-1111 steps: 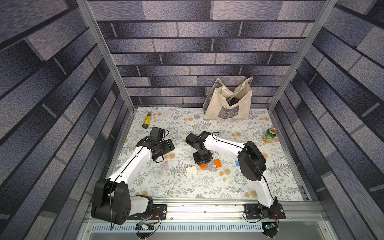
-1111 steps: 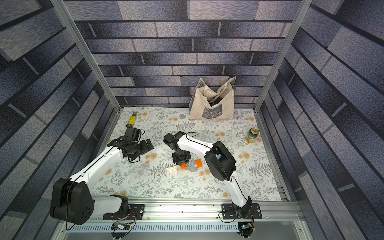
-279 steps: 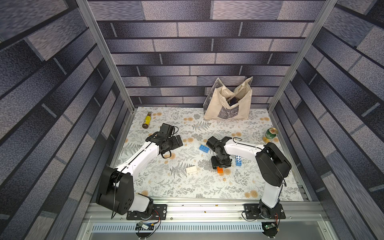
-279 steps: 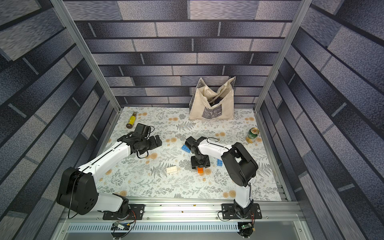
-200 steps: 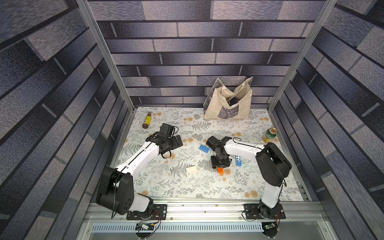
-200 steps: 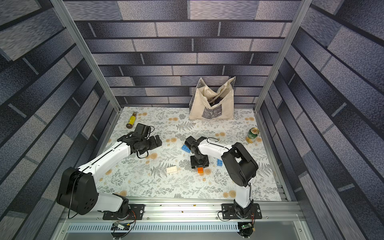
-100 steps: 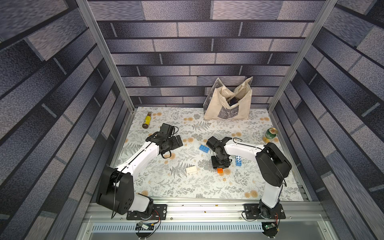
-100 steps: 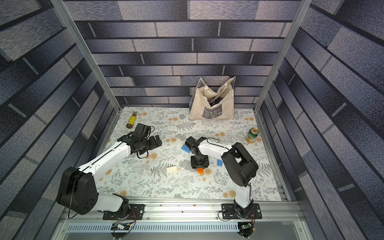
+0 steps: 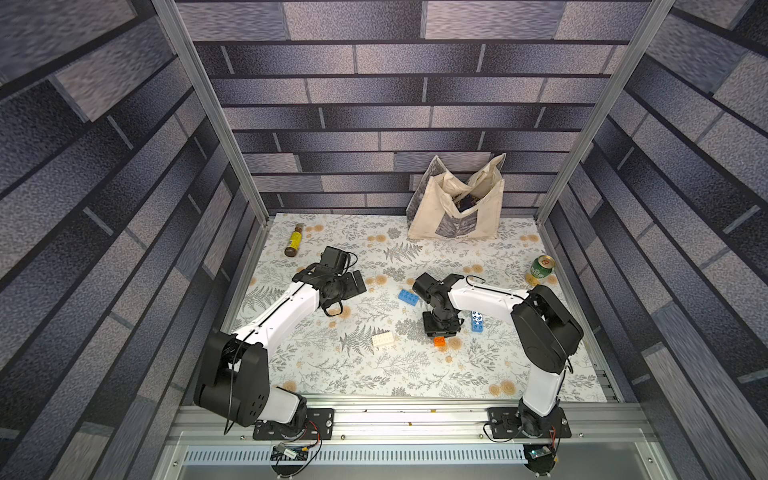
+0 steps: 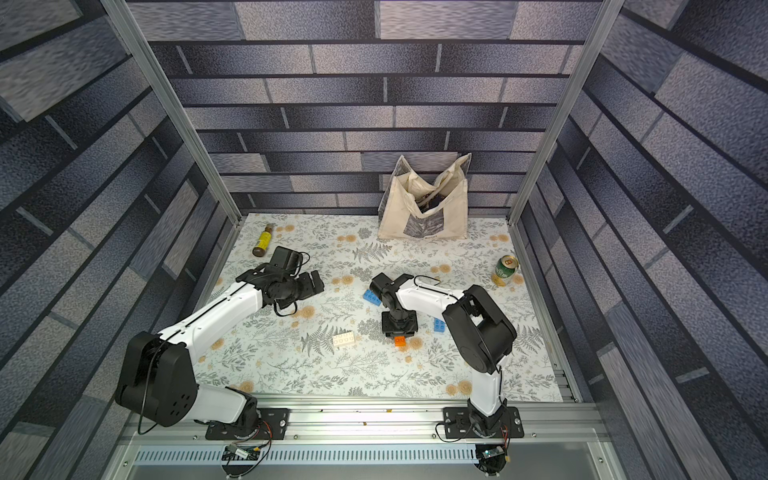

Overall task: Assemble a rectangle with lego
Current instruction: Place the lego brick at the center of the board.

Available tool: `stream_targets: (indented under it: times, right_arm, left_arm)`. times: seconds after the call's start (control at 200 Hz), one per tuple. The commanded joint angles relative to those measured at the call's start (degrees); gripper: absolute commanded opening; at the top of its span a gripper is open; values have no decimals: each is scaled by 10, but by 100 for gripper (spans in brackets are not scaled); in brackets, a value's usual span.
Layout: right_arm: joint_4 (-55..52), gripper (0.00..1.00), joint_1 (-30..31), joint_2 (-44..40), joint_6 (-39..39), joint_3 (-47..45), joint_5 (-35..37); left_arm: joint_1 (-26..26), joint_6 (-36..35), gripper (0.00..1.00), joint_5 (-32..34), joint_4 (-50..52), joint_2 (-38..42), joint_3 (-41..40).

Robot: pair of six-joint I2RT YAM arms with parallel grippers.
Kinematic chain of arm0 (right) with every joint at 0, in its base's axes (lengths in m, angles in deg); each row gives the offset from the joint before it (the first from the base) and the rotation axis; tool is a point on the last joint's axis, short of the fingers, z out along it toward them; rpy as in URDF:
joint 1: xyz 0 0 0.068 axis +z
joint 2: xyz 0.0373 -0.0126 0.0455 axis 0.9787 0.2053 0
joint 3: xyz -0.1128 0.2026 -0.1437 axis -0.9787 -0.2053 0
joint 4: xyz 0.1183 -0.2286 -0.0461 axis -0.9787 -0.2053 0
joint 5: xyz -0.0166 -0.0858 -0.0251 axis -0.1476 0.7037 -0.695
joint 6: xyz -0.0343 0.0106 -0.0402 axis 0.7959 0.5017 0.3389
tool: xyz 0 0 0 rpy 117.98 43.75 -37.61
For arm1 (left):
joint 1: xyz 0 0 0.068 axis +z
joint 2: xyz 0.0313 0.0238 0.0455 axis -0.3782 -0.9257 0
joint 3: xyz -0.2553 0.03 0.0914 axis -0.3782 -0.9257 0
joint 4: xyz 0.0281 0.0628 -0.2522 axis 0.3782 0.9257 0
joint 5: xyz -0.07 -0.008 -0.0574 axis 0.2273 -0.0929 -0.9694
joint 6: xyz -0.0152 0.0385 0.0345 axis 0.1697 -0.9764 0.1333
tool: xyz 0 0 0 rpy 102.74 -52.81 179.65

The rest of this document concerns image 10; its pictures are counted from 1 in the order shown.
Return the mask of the white lego brick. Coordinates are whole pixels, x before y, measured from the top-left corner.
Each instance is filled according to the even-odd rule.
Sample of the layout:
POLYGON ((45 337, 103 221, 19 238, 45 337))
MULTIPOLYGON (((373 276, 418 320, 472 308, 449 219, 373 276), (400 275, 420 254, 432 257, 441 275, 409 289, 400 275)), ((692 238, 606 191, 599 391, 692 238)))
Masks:
POLYGON ((332 337, 332 345, 334 348, 352 345, 355 341, 355 334, 351 331, 339 333, 332 337))

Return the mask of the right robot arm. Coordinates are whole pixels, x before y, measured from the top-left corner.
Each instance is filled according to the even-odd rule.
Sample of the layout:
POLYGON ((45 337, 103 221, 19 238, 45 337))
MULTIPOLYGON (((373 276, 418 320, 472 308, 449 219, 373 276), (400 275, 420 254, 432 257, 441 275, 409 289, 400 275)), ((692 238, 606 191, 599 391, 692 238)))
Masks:
POLYGON ((483 287, 451 290, 423 276, 402 274, 392 279, 380 273, 369 290, 384 307, 382 332, 388 338, 414 336, 420 314, 443 321, 458 353, 473 369, 470 412, 485 422, 501 416, 503 363, 517 331, 483 287))

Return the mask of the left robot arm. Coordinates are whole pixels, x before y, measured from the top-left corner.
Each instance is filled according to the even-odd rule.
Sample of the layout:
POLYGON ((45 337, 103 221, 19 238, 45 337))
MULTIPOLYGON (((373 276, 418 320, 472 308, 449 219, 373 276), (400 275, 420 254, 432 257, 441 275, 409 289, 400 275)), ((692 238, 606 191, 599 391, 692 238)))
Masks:
POLYGON ((162 427, 195 420, 236 438, 260 429, 258 401, 227 387, 200 384, 193 363, 226 333, 265 306, 280 311, 324 290, 319 272, 294 275, 262 264, 236 278, 222 296, 158 333, 128 343, 115 402, 162 427))

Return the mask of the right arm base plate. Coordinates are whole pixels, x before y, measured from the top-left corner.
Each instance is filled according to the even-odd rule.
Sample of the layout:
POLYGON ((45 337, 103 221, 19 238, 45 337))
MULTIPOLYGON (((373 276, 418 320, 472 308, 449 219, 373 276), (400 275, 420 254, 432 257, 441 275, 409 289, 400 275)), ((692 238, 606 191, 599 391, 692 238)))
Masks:
POLYGON ((517 408, 502 405, 491 416, 484 416, 470 406, 446 407, 442 411, 442 430, 446 440, 518 439, 525 436, 517 408))

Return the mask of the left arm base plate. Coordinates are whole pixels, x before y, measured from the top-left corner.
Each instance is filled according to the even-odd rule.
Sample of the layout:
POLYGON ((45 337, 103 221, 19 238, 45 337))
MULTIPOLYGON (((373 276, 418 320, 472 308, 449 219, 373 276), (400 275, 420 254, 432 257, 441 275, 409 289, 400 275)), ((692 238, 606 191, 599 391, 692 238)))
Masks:
POLYGON ((283 440, 291 410, 256 408, 242 413, 234 423, 210 421, 205 439, 209 441, 283 440))

